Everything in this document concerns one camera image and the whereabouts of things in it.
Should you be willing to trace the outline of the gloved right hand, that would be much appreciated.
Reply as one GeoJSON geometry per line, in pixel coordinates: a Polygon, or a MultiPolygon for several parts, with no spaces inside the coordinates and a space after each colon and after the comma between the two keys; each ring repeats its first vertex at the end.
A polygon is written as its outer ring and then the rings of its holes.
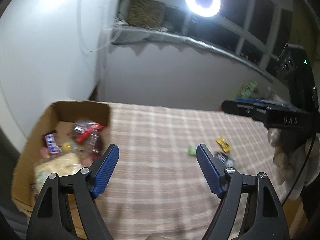
{"type": "Polygon", "coordinates": [[[303,187],[310,185],[319,175],[318,136],[306,139],[304,132],[276,128],[268,130],[268,142],[274,148],[277,182],[291,191],[290,200],[296,200],[303,187]]]}

